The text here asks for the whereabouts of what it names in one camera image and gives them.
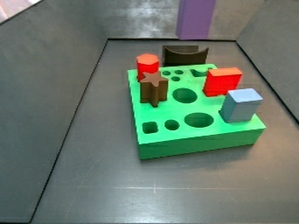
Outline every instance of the shape sorter board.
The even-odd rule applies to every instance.
[[[213,64],[160,67],[168,78],[166,101],[157,108],[140,103],[136,70],[128,70],[140,159],[253,144],[265,125],[253,115],[248,122],[225,123],[220,117],[224,95],[206,97],[201,92]]]

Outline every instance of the purple panel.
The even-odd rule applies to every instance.
[[[216,0],[181,0],[176,24],[178,39],[206,39]]]

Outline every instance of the metal wall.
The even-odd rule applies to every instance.
[[[97,1],[97,22],[113,39],[176,39],[178,0]],[[234,40],[264,0],[217,0],[208,39]]]
[[[297,15],[297,0],[266,0],[237,43],[299,121]]]
[[[105,42],[81,0],[41,1],[0,26],[0,222],[32,218]]]
[[[265,0],[217,0],[208,39],[236,40]]]

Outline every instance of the star-shaped block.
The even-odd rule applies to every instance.
[[[140,102],[149,102],[153,108],[158,102],[166,101],[168,79],[161,77],[161,73],[144,73],[140,80]]]

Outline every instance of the red cylinder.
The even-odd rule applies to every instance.
[[[153,74],[158,70],[158,58],[156,55],[145,53],[136,57],[137,81],[144,78],[144,73]]]

